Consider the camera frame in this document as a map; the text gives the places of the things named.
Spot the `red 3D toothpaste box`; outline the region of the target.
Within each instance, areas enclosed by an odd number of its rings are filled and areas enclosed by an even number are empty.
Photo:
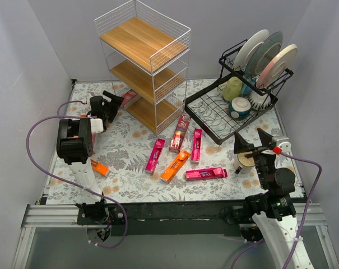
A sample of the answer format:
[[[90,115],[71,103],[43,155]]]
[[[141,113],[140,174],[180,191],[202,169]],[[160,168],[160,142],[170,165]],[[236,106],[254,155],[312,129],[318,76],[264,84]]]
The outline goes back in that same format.
[[[122,97],[124,98],[124,100],[121,104],[121,108],[123,110],[127,110],[131,105],[138,101],[141,96],[131,89],[127,93],[125,93]]]
[[[173,137],[169,145],[169,151],[179,153],[181,146],[183,144],[185,135],[189,128],[191,117],[182,114],[179,117],[178,123],[176,125]]]

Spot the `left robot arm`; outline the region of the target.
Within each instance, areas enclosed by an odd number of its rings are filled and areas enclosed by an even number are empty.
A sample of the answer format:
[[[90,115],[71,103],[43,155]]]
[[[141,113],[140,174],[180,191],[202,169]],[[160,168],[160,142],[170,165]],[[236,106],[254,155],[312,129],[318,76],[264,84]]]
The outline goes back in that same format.
[[[96,134],[107,130],[124,98],[108,91],[90,98],[91,110],[84,119],[61,119],[57,136],[57,155],[64,160],[83,187],[102,194],[91,164]]]

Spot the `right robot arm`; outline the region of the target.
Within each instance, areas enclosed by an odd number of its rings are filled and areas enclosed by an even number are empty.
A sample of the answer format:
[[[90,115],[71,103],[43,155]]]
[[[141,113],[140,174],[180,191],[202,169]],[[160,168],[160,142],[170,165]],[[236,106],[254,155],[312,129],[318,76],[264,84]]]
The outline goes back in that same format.
[[[288,168],[276,167],[278,155],[292,157],[290,140],[286,136],[272,136],[261,128],[257,132],[260,146],[234,133],[234,154],[253,159],[265,191],[245,198],[244,218],[259,228],[276,268],[313,268],[301,236],[309,203],[305,204],[301,220],[298,220],[290,197],[295,190],[295,174]]]

